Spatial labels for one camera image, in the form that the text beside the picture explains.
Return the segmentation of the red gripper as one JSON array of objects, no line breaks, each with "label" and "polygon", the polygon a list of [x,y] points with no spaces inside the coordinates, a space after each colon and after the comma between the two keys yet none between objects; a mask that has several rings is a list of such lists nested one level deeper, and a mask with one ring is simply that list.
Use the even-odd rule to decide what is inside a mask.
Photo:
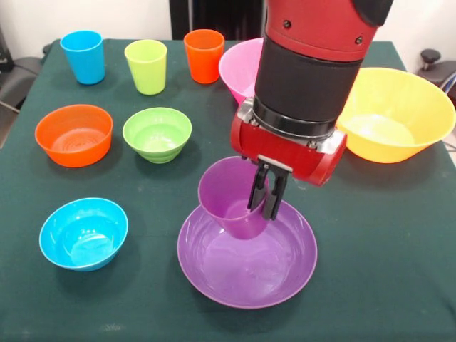
[{"label": "red gripper", "polygon": [[[233,149],[241,156],[259,163],[254,176],[247,208],[254,210],[264,204],[265,220],[275,220],[286,189],[288,174],[303,182],[321,186],[333,174],[346,148],[345,133],[334,132],[323,140],[294,139],[277,135],[266,129],[255,117],[253,98],[239,105],[230,133]],[[274,187],[269,193],[268,165],[274,171]]]}]

